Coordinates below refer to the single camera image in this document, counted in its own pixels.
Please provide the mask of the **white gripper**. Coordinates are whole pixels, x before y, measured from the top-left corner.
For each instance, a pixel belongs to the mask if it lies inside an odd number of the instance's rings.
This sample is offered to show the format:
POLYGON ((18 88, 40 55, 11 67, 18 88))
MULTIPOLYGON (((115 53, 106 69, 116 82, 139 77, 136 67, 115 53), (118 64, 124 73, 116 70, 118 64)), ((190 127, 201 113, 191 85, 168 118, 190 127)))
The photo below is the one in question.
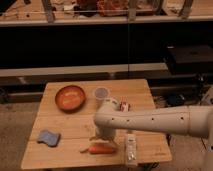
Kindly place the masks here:
POLYGON ((115 140, 113 140, 115 138, 115 135, 116 135, 116 131, 114 129, 97 126, 96 135, 90 137, 89 140, 98 140, 98 139, 110 140, 110 142, 114 146, 118 146, 118 143, 115 140))

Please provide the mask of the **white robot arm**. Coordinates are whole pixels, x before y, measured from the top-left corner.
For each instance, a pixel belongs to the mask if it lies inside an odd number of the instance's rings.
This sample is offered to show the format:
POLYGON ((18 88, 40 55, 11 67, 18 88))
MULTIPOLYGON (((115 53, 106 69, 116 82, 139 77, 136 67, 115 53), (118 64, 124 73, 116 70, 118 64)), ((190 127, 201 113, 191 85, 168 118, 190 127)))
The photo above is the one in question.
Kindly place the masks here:
POLYGON ((116 129, 189 135, 208 140, 201 171, 213 171, 213 106, 178 106, 119 110, 114 98, 106 98, 94 114, 95 137, 113 140, 116 129))

